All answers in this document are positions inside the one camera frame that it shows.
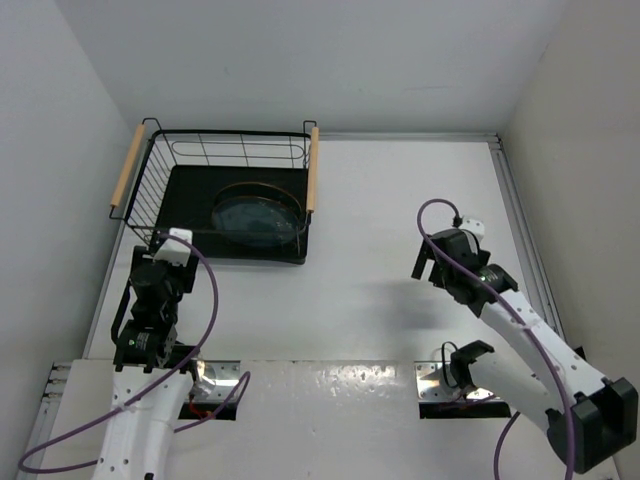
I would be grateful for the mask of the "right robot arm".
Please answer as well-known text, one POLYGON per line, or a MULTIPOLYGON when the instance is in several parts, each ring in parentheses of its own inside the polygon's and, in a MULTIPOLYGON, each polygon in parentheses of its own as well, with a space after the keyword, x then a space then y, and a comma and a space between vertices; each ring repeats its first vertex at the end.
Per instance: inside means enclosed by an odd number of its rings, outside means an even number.
POLYGON ((453 390, 483 388, 502 398, 546 435, 571 472, 584 474, 636 441, 639 393, 574 351, 489 257, 474 232, 450 228, 424 236, 412 276, 420 279, 432 261, 432 285, 497 332, 523 364, 476 340, 451 353, 442 376, 453 390))

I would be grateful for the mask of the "teal plate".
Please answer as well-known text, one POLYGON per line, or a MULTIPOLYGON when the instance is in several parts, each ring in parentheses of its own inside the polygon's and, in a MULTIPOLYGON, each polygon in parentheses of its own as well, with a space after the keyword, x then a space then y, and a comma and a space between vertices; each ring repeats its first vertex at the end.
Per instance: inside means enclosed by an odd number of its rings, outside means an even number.
POLYGON ((274 185, 261 182, 239 182, 222 188, 214 197, 214 208, 225 202, 240 198, 258 198, 275 202, 290 210, 295 217, 302 216, 300 202, 288 191, 274 185))
POLYGON ((296 213, 276 200, 238 196, 223 200, 212 212, 212 224, 234 243, 255 248, 275 248, 295 239, 296 213))

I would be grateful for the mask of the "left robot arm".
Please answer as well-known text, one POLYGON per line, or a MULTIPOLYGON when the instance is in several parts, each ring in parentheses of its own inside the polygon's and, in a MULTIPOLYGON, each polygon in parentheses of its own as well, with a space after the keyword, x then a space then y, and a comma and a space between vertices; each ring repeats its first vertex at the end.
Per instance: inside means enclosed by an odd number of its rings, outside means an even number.
POLYGON ((161 479, 174 428, 195 382, 191 347, 177 340, 178 305, 191 292, 198 260, 169 239, 156 252, 138 246, 111 326, 116 350, 115 414, 93 476, 161 479))

